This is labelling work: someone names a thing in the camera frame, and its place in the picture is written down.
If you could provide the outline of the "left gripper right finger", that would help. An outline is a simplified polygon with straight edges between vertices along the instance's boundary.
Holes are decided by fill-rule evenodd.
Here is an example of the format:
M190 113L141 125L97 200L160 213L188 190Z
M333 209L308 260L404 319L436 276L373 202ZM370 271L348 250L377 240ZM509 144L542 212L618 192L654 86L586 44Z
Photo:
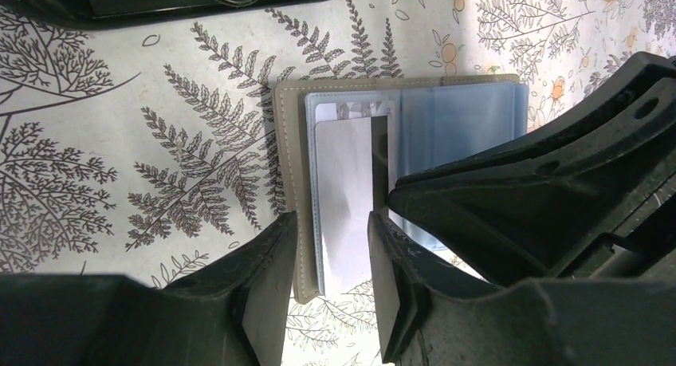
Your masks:
M397 365L672 365L675 284L529 278L501 288L373 212L368 240L381 356Z

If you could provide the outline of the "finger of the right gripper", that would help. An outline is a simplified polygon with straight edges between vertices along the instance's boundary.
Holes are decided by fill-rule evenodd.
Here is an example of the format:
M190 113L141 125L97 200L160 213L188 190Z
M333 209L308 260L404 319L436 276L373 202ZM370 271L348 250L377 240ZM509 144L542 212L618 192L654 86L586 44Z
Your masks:
M675 60L630 56L564 115L401 178L388 204L497 285L590 277L621 249L642 273L675 247Z

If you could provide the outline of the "white VIP credit card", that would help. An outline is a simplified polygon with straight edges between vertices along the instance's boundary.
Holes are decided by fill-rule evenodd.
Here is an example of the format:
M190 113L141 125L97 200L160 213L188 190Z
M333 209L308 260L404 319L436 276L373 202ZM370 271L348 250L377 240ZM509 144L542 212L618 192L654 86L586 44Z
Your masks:
M366 195L374 167L391 166L389 100L319 100L307 114L312 195Z

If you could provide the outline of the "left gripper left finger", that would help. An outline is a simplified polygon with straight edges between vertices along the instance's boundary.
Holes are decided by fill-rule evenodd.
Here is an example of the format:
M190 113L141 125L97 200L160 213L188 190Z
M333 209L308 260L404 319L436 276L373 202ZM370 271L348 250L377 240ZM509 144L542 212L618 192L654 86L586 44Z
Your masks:
M121 274L4 275L4 365L279 365L297 216L153 289Z

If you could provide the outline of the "beige card holder wallet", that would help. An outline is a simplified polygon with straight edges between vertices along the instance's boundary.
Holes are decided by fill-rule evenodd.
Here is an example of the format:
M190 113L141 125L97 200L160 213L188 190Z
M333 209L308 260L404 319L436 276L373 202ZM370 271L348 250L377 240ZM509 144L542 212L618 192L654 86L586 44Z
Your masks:
M425 171L523 136L529 87L514 74L469 77L282 81L273 93L276 147L286 206L297 214L293 295L306 304L323 295L317 197L312 195L307 114L319 100L389 100L390 161L378 172L374 209L405 175Z

